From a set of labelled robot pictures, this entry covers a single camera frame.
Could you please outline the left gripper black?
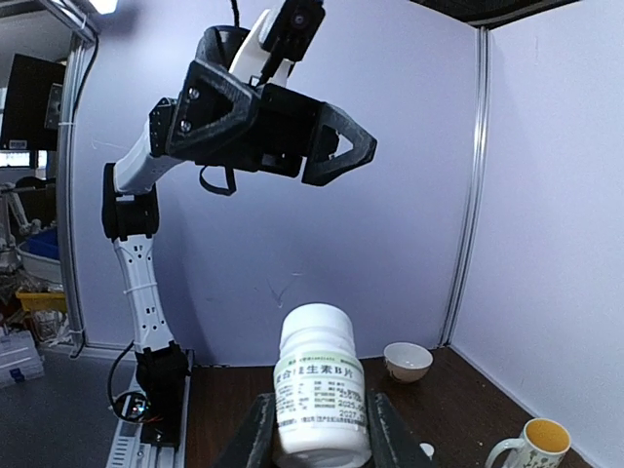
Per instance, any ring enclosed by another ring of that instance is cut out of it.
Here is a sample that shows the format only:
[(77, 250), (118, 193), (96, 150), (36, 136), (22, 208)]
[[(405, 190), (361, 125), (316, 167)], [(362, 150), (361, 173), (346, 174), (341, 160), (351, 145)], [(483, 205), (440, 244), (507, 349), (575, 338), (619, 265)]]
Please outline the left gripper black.
[(287, 177), (298, 176), (306, 158), (301, 181), (308, 185), (327, 185), (372, 161), (376, 138), (339, 107), (274, 84), (257, 91), (259, 108), (257, 93), (227, 70), (191, 61), (166, 154)]

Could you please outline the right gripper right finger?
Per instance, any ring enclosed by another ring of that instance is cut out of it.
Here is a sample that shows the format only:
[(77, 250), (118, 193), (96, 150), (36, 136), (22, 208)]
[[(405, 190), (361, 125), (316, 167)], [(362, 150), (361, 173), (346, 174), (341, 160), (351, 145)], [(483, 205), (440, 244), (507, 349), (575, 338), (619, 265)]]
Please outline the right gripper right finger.
[(371, 458), (367, 467), (430, 468), (434, 461), (420, 446), (421, 441), (381, 392), (367, 394)]

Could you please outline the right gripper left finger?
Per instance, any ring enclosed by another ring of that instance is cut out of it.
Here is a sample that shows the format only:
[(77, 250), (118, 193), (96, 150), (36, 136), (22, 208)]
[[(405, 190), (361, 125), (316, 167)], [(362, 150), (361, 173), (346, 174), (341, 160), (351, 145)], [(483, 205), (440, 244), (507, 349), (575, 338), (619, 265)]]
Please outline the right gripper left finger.
[(272, 467), (276, 424), (276, 396), (260, 394), (241, 424), (233, 448), (236, 468)]

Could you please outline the small white bottle cap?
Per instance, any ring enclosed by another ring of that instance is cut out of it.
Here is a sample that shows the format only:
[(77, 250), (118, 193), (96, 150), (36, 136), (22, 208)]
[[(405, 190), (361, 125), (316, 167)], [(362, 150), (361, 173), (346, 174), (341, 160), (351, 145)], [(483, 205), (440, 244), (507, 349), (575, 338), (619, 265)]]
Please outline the small white bottle cap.
[(435, 453), (435, 449), (432, 445), (428, 444), (428, 443), (421, 443), (420, 445), (421, 450), (430, 458), (433, 458), (433, 455)]

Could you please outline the small white bottle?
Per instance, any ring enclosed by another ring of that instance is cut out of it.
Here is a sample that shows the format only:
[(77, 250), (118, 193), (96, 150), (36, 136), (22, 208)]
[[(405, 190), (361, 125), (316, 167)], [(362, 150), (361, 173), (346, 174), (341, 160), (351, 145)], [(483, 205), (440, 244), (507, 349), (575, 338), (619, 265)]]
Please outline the small white bottle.
[(365, 373), (353, 326), (326, 303), (285, 318), (273, 371), (279, 467), (363, 467), (371, 459)]

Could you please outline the floral mug yellow inside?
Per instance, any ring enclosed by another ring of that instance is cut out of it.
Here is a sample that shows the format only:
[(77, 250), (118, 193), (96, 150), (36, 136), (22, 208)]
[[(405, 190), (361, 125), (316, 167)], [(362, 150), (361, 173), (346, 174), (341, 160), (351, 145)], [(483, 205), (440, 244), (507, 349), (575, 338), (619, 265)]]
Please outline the floral mug yellow inside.
[(534, 418), (525, 424), (519, 437), (497, 443), (484, 466), (491, 468), (506, 453), (502, 467), (559, 467), (570, 447), (571, 436), (563, 425), (548, 418)]

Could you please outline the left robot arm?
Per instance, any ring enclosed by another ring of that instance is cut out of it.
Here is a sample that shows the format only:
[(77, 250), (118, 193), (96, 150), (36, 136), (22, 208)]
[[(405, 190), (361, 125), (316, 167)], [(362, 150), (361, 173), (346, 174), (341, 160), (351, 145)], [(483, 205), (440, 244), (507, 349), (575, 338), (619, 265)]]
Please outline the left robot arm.
[(157, 181), (183, 162), (221, 167), (226, 183), (209, 191), (230, 196), (239, 171), (324, 186), (373, 159), (375, 138), (351, 117), (286, 87), (315, 33), (314, 25), (298, 23), (208, 28), (179, 94), (160, 99), (131, 151), (104, 168), (102, 224), (124, 271), (136, 379), (151, 409), (179, 399), (188, 373), (153, 272)]

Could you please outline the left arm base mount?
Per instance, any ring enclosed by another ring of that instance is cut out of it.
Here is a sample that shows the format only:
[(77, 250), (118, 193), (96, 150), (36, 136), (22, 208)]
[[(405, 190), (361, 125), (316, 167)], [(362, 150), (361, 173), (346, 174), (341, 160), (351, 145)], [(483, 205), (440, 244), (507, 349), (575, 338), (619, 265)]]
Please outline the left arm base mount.
[(122, 359), (133, 349), (131, 342), (118, 355), (106, 380), (106, 395), (115, 416), (139, 423), (164, 421), (167, 425), (179, 422), (185, 377), (190, 375), (186, 353), (175, 342), (156, 351), (146, 348), (135, 353), (136, 382), (139, 391), (113, 395), (113, 375)]

